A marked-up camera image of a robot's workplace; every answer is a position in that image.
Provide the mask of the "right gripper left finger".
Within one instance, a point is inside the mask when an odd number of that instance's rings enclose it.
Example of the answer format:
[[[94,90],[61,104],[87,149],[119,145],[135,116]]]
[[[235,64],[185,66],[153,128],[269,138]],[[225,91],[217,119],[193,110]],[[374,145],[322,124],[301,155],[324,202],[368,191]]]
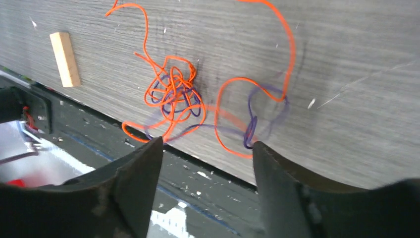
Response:
[[[3,238],[144,238],[163,159],[156,137],[61,185],[0,186]]]

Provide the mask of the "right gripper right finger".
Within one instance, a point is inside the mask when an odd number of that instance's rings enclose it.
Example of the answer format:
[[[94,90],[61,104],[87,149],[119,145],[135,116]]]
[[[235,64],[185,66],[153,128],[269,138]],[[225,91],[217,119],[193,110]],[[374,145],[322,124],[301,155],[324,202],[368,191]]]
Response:
[[[268,238],[417,238],[420,181],[364,189],[326,178],[263,142],[253,146],[262,222]]]

